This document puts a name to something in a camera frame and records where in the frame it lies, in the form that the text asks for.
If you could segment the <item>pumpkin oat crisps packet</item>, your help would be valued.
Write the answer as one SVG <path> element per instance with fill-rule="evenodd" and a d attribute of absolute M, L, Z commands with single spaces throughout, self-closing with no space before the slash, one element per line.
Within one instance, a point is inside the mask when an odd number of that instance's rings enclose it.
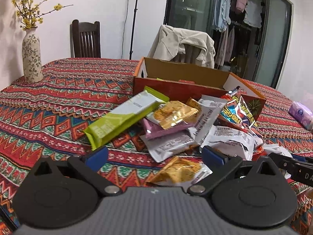
<path fill-rule="evenodd" d="M 211 175 L 213 171 L 202 162 L 175 157 L 148 183 L 159 186 L 189 187 Z"/>

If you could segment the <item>white silver snack packet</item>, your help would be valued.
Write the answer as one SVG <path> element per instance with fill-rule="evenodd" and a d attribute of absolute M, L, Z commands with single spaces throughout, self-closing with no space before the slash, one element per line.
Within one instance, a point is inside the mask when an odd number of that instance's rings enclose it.
<path fill-rule="evenodd" d="M 201 145 L 201 150 L 210 146 L 225 155 L 236 155 L 251 161 L 255 149 L 262 144 L 263 140 L 258 136 L 251 136 L 231 127 L 212 126 Z"/>

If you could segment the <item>green white wafer bar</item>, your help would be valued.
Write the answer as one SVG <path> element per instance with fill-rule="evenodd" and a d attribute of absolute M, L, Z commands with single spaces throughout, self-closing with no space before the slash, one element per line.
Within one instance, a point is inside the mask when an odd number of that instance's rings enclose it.
<path fill-rule="evenodd" d="M 85 130 L 91 149 L 105 145 L 124 130 L 169 101 L 169 97 L 150 88 L 128 99 L 103 117 L 94 121 Z"/>

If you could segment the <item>white crisps packet left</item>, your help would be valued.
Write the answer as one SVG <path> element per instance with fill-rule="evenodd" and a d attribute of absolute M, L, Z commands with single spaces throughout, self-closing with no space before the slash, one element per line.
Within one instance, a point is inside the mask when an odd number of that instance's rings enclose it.
<path fill-rule="evenodd" d="M 173 155 L 185 152 L 191 147 L 198 146 L 185 131 L 154 139 L 147 139 L 146 136 L 141 135 L 140 139 L 144 142 L 149 154 L 157 163 L 161 163 Z"/>

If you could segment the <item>silver crisps packet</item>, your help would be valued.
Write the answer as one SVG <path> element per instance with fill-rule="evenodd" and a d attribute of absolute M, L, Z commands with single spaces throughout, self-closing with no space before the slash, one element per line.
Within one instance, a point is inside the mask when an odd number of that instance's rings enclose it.
<path fill-rule="evenodd" d="M 191 138 L 198 145 L 202 145 L 221 110 L 227 104 L 227 100 L 202 95 L 198 101 L 190 98 L 186 104 L 198 110 L 198 113 L 192 118 L 194 126 L 188 130 Z"/>

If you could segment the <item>gold cracker packet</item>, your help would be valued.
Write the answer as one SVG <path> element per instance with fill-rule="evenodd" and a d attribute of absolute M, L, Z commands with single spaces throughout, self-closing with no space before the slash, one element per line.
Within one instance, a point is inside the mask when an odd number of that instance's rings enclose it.
<path fill-rule="evenodd" d="M 160 104 L 150 112 L 146 119 L 162 129 L 170 129 L 182 122 L 189 122 L 198 114 L 198 108 L 194 108 L 180 101 L 168 101 Z"/>

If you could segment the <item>orange cardboard pumpkin box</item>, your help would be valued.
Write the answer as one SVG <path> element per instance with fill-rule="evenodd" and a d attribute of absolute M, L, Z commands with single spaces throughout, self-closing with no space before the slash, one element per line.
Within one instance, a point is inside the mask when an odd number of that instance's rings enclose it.
<path fill-rule="evenodd" d="M 187 102 L 189 98 L 198 100 L 202 95 L 221 97 L 240 87 L 240 93 L 255 119 L 266 103 L 266 98 L 251 84 L 231 72 L 148 57 L 143 57 L 136 67 L 133 94 L 143 91 L 144 87 L 181 102 Z"/>

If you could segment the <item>chair with beige jacket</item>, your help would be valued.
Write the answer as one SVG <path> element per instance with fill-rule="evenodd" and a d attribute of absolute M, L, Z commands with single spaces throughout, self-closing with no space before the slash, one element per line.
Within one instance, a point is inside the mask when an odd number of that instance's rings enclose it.
<path fill-rule="evenodd" d="M 171 61 L 177 55 L 187 55 L 187 47 L 200 50 L 195 57 L 196 65 L 214 68 L 214 40 L 206 32 L 176 28 L 170 25 L 160 26 L 148 57 Z"/>

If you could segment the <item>dark wooden chair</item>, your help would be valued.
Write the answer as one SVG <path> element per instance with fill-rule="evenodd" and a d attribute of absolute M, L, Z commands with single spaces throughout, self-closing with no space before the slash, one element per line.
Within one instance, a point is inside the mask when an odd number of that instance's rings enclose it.
<path fill-rule="evenodd" d="M 100 58 L 100 22 L 72 22 L 74 56 L 76 58 Z"/>

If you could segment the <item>light blue hanging shirt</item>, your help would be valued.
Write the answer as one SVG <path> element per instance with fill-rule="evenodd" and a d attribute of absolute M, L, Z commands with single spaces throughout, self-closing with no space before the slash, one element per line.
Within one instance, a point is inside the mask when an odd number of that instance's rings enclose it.
<path fill-rule="evenodd" d="M 231 23 L 229 17 L 231 0 L 215 0 L 213 29 L 219 32 L 226 31 Z"/>

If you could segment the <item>white hanging shirt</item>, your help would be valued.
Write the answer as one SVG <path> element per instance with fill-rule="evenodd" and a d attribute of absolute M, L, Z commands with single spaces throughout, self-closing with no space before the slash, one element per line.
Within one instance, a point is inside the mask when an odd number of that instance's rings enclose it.
<path fill-rule="evenodd" d="M 262 27 L 262 0 L 247 0 L 244 23 L 254 28 Z"/>

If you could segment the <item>glass sliding door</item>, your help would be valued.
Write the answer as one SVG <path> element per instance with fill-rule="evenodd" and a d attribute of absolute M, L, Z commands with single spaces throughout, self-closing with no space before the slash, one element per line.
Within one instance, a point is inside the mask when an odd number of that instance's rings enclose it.
<path fill-rule="evenodd" d="M 214 0 L 167 0 L 164 24 L 210 33 Z"/>

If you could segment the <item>pink hanging garment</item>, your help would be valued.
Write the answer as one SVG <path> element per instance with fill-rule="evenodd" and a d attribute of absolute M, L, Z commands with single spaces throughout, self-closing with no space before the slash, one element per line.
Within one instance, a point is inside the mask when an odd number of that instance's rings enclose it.
<path fill-rule="evenodd" d="M 245 10 L 246 5 L 247 5 L 247 0 L 237 0 L 237 1 L 236 1 L 235 12 L 236 12 L 237 14 L 242 13 L 242 12 Z"/>

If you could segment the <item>yellow flower branches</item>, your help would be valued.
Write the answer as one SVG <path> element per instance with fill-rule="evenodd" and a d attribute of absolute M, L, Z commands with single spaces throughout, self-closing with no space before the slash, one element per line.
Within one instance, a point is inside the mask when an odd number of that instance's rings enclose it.
<path fill-rule="evenodd" d="M 43 23 L 44 16 L 51 14 L 52 12 L 58 12 L 63 8 L 73 6 L 73 4 L 62 5 L 57 3 L 51 10 L 42 12 L 40 7 L 48 1 L 50 0 L 42 0 L 36 3 L 34 0 L 11 0 L 16 9 L 16 16 L 21 21 L 20 28 L 23 31 L 37 28 L 38 24 Z"/>

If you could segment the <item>studio light on stand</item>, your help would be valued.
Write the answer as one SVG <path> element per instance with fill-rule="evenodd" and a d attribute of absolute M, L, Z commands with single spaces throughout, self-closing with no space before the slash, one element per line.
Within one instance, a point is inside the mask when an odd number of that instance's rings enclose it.
<path fill-rule="evenodd" d="M 122 22 L 121 58 L 132 60 L 134 34 L 139 0 L 126 0 L 125 16 Z"/>

